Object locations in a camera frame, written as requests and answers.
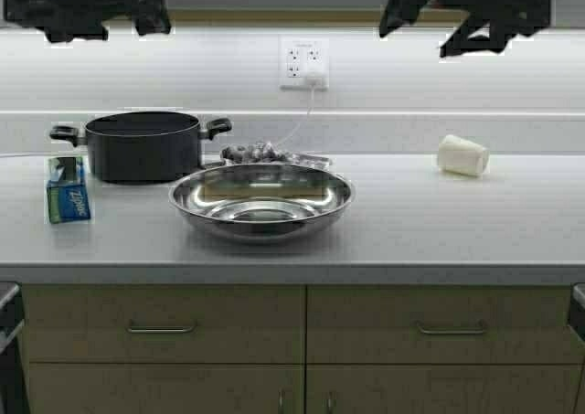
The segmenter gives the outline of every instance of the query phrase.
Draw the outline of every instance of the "metal bowl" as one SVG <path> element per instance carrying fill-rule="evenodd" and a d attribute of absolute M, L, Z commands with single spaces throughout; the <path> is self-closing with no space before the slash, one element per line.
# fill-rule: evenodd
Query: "metal bowl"
<path fill-rule="evenodd" d="M 170 201 L 215 236 L 249 243 L 300 238 L 336 222 L 354 198 L 344 178 L 300 165 L 228 165 L 181 179 Z"/>

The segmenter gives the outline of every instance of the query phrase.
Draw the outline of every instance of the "plug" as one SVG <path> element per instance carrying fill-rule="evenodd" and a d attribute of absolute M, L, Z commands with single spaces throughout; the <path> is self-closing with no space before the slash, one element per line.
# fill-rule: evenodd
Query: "plug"
<path fill-rule="evenodd" d="M 303 79 L 305 85 L 312 89 L 327 86 L 327 74 L 321 69 L 308 69 L 305 71 Z"/>

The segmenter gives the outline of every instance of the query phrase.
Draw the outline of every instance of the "gray countertop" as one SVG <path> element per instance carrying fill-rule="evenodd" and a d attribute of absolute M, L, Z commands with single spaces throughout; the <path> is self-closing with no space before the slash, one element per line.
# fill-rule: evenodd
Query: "gray countertop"
<path fill-rule="evenodd" d="M 495 156 L 480 179 L 430 155 L 334 155 L 355 203 L 326 232 L 244 246 L 193 230 L 168 186 L 89 178 L 94 219 L 50 225 L 46 157 L 0 159 L 0 280 L 571 284 L 585 281 L 585 156 Z"/>

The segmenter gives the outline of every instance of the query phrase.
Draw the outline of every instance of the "pot handle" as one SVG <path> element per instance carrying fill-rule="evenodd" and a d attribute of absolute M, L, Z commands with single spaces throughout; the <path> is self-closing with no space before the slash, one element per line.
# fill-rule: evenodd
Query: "pot handle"
<path fill-rule="evenodd" d="M 229 119 L 217 119 L 207 122 L 206 130 L 201 131 L 199 138 L 202 140 L 213 140 L 219 133 L 228 133 L 231 131 L 231 121 Z"/>
<path fill-rule="evenodd" d="M 73 147 L 86 144 L 85 138 L 80 137 L 80 130 L 71 126 L 53 126 L 48 136 L 53 140 L 70 142 Z"/>

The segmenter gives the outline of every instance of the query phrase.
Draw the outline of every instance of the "blue box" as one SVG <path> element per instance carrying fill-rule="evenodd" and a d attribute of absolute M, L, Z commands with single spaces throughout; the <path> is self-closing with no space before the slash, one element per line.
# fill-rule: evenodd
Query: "blue box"
<path fill-rule="evenodd" d="M 91 219 L 85 168 L 80 156 L 48 160 L 48 220 L 51 224 Z"/>

